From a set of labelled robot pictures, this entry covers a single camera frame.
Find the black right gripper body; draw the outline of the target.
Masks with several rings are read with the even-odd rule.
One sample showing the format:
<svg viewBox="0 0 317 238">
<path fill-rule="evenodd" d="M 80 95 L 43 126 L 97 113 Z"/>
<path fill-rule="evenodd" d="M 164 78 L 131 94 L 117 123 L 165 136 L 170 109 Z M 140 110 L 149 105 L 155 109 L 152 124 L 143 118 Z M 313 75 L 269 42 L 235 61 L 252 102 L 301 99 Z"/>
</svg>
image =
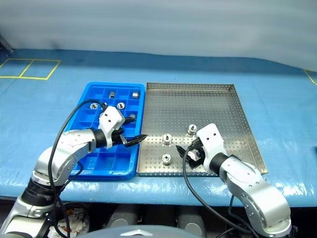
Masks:
<svg viewBox="0 0 317 238">
<path fill-rule="evenodd" d="M 190 145 L 190 158 L 194 161 L 197 161 L 199 159 L 205 160 L 206 155 L 205 151 L 203 149 L 203 144 L 200 138 L 196 138 Z"/>
</svg>

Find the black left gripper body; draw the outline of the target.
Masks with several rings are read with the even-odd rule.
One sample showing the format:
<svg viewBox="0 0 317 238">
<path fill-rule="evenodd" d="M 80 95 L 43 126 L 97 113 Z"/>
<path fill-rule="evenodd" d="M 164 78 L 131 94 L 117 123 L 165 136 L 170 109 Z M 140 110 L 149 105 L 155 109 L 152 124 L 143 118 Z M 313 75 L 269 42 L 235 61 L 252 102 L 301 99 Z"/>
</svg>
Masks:
<svg viewBox="0 0 317 238">
<path fill-rule="evenodd" d="M 123 128 L 120 128 L 118 130 L 114 130 L 111 134 L 111 139 L 112 139 L 112 145 L 120 145 L 124 144 L 124 135 L 123 135 Z"/>
</svg>

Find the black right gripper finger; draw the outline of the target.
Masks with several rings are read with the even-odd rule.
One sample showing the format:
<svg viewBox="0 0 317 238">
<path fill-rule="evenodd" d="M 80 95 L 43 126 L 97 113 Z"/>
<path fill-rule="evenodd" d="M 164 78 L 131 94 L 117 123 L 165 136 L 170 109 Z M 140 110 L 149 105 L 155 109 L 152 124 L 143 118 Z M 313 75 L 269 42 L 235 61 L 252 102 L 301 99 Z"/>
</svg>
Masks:
<svg viewBox="0 0 317 238">
<path fill-rule="evenodd" d="M 188 152 L 186 152 L 183 147 L 176 145 L 176 150 L 182 159 L 190 159 L 190 157 L 188 156 Z"/>
<path fill-rule="evenodd" d="M 204 162 L 204 160 L 201 158 L 197 161 L 194 161 L 193 159 L 188 159 L 187 163 L 190 167 L 191 170 L 194 170 L 195 168 L 197 168 L 198 166 L 202 165 Z"/>
</svg>

